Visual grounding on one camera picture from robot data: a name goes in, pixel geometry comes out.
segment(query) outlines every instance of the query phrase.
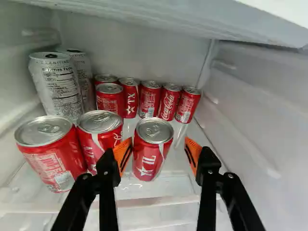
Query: refrigerator shelf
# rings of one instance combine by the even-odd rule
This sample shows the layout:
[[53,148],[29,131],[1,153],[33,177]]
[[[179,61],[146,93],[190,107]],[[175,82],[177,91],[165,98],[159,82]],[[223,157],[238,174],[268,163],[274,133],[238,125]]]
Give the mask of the refrigerator shelf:
[[[133,136],[139,117],[125,119],[123,139]],[[188,136],[202,146],[210,146],[203,130],[193,120],[184,125],[170,122],[174,141],[159,176],[151,182],[140,181],[132,174],[132,157],[115,190],[118,208],[140,208],[198,203],[200,188],[184,152],[183,140]],[[6,185],[0,188],[1,213],[58,213],[68,192],[50,192],[28,163],[24,163]],[[91,209],[98,209],[94,201]]]

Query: coca-cola can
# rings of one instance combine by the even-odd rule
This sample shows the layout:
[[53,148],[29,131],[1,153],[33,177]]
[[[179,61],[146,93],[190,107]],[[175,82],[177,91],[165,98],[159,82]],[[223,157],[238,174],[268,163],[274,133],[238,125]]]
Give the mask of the coca-cola can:
[[148,80],[141,83],[139,116],[149,118],[157,116],[160,103],[161,85],[156,81]]
[[125,110],[124,118],[135,118],[139,105],[139,80],[134,78],[121,78],[120,84],[123,87]]
[[109,74],[98,74],[94,77],[94,85],[102,83],[118,83],[118,77]]
[[184,87],[175,119],[183,124],[190,123],[200,98],[201,90],[191,86]]
[[179,85],[174,83],[166,83],[163,85],[158,109],[159,118],[165,121],[173,120],[180,100],[181,89]]
[[98,110],[106,110],[124,116],[123,87],[116,83],[102,83],[96,86]]
[[173,128],[163,119],[141,119],[135,129],[133,173],[143,181],[159,173],[173,141]]
[[122,142],[123,119],[113,112],[95,110],[83,114],[77,133],[90,173],[95,175],[96,162],[108,148]]
[[15,131],[18,149],[52,192],[71,189],[87,172],[73,122],[46,115],[25,122]]

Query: nutrition facts label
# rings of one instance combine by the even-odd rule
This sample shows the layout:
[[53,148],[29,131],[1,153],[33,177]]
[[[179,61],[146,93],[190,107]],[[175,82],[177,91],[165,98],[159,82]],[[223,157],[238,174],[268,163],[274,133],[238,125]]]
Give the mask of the nutrition facts label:
[[44,183],[49,184],[49,188],[53,191],[68,190],[74,184],[74,178],[56,156],[56,153],[38,155],[27,154],[24,156],[29,164],[39,174]]
[[83,113],[82,98],[79,94],[78,80],[73,68],[42,68],[47,89],[57,115],[68,116],[74,122]]

